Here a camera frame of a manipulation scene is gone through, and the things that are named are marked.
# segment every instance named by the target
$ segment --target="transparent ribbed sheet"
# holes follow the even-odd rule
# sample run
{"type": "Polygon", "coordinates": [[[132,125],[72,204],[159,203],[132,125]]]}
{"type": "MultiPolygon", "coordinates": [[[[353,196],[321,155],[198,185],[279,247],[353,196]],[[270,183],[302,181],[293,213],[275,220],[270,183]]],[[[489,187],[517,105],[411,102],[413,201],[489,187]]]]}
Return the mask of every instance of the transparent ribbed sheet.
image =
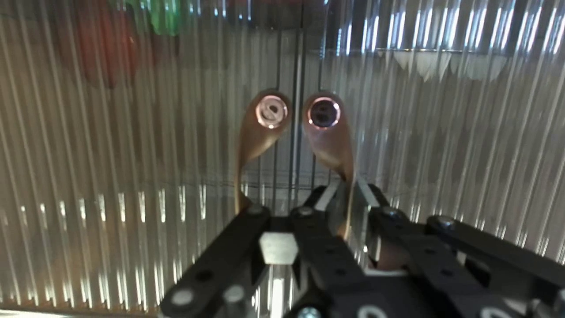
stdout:
{"type": "MultiPolygon", "coordinates": [[[[560,0],[0,0],[0,307],[153,314],[233,215],[265,90],[295,109],[243,173],[274,213],[337,178],[298,121],[328,90],[356,174],[413,220],[565,261],[563,17],[560,0]]],[[[254,303],[275,316],[291,289],[272,268],[254,303]]]]}

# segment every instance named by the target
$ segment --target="green object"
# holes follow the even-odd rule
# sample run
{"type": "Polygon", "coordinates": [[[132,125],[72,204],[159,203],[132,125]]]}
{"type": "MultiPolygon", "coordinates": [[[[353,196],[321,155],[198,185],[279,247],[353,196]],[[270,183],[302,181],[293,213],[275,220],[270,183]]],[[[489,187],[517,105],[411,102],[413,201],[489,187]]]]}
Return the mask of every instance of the green object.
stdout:
{"type": "Polygon", "coordinates": [[[139,0],[141,8],[148,10],[150,22],[157,35],[176,35],[182,19],[180,0],[139,0]]]}
{"type": "Polygon", "coordinates": [[[138,31],[175,37],[182,24],[182,0],[111,0],[130,5],[138,31]]]}

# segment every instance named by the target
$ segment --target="black mechanical part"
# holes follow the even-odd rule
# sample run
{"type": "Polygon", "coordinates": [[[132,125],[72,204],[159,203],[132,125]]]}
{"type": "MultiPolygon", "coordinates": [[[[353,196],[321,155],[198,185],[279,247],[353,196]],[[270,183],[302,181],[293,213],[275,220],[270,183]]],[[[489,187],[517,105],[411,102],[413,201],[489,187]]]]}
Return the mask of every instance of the black mechanical part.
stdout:
{"type": "Polygon", "coordinates": [[[401,247],[408,254],[408,270],[422,277],[432,302],[441,303],[438,316],[477,318],[485,309],[517,316],[500,296],[478,284],[439,238],[425,233],[422,224],[409,222],[402,211],[392,213],[388,208],[372,208],[369,236],[379,234],[383,249],[394,243],[394,249],[401,247]]]}
{"type": "Polygon", "coordinates": [[[326,187],[316,187],[288,217],[272,217],[259,204],[242,210],[168,289],[161,312],[247,318],[249,298],[266,268],[259,247],[265,231],[289,233],[298,247],[291,264],[298,296],[288,318],[554,318],[565,312],[561,264],[448,217],[415,224],[374,185],[358,190],[374,194],[365,206],[355,204],[367,213],[358,226],[365,227],[369,249],[379,243],[378,266],[388,261],[402,272],[365,273],[351,247],[332,234],[326,210],[314,208],[325,192],[326,187]],[[528,307],[512,310],[501,296],[528,307]]]}
{"type": "Polygon", "coordinates": [[[429,217],[427,229],[438,238],[466,254],[466,264],[484,275],[484,284],[500,294],[547,303],[565,287],[565,270],[560,263],[521,249],[485,231],[459,220],[441,224],[445,219],[429,217]]]}

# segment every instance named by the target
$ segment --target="screw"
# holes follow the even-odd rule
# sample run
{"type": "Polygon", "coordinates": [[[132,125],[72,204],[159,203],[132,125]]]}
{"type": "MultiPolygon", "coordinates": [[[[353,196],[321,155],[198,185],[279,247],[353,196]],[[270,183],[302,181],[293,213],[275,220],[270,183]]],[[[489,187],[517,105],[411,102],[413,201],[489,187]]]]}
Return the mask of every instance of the screw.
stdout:
{"type": "Polygon", "coordinates": [[[383,213],[395,217],[397,210],[394,206],[383,206],[383,213]]]}
{"type": "Polygon", "coordinates": [[[510,314],[498,307],[484,307],[480,309],[480,318],[510,318],[510,314]]]}
{"type": "Polygon", "coordinates": [[[302,307],[296,318],[321,318],[321,312],[316,307],[302,307]]]}
{"type": "Polygon", "coordinates": [[[450,227],[452,224],[455,224],[455,220],[452,217],[447,217],[447,215],[438,215],[436,219],[443,227],[450,227]]]}
{"type": "Polygon", "coordinates": [[[314,210],[312,210],[311,206],[300,206],[300,208],[298,208],[298,213],[300,213],[300,215],[311,215],[312,211],[314,211],[314,210]]]}
{"type": "Polygon", "coordinates": [[[189,305],[194,298],[194,293],[192,289],[189,287],[182,287],[182,289],[176,289],[173,294],[171,294],[171,303],[173,305],[189,305]]]}
{"type": "Polygon", "coordinates": [[[261,213],[263,211],[263,206],[261,204],[249,204],[247,208],[249,213],[261,213]]]}
{"type": "Polygon", "coordinates": [[[362,305],[356,310],[356,318],[387,318],[387,314],[378,305],[362,305]]]}
{"type": "Polygon", "coordinates": [[[265,95],[254,109],[259,125],[277,128],[288,114],[288,107],[279,95],[265,95]]]}
{"type": "Polygon", "coordinates": [[[245,296],[245,289],[240,284],[233,284],[224,291],[224,300],[228,303],[236,303],[245,296]]]}

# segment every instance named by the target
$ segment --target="red object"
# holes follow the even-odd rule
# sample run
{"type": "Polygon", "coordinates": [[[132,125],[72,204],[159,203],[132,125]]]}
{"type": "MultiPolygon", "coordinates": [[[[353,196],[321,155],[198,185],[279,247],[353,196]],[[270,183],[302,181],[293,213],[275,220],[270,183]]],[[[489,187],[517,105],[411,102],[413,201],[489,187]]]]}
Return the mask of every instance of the red object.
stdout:
{"type": "Polygon", "coordinates": [[[118,10],[108,0],[79,1],[76,19],[60,22],[62,60],[70,63],[70,45],[78,52],[78,63],[88,82],[115,86],[120,79],[130,81],[139,67],[139,38],[132,17],[118,10]]]}

